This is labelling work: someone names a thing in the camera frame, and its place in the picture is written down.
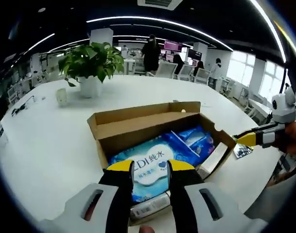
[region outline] black ceiling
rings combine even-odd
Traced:
[[[289,22],[294,26],[296,25],[296,20],[294,20],[296,5],[294,5],[293,11],[290,10],[289,2],[291,1],[293,0],[288,1],[288,7],[284,11],[290,19]],[[1,62],[6,56],[26,51],[52,33],[55,33],[55,36],[41,43],[29,53],[45,52],[66,43],[85,39],[91,29],[108,26],[114,31],[114,35],[147,36],[155,34],[160,38],[190,44],[204,40],[218,49],[226,50],[224,46],[205,36],[166,23],[141,19],[115,19],[86,23],[87,20],[111,16],[146,16],[167,19],[201,30],[221,41],[226,41],[226,44],[235,50],[246,50],[251,53],[262,52],[262,56],[267,54],[267,57],[272,56],[268,51],[279,53],[266,23],[248,0],[183,0],[174,11],[138,6],[137,0],[106,0],[97,1],[94,4],[89,2],[86,5],[82,3],[80,5],[78,3],[65,5],[54,2],[54,5],[40,5],[38,3],[24,5],[19,2],[17,5],[14,3],[10,9],[3,6],[6,15],[4,20],[0,18],[3,22],[0,25],[0,45],[5,46],[0,46]],[[280,11],[283,11],[285,4],[283,5],[281,0],[275,1],[275,4]],[[39,13],[38,10],[41,7],[45,7],[46,10]],[[238,45],[233,41],[247,42],[248,46]]]

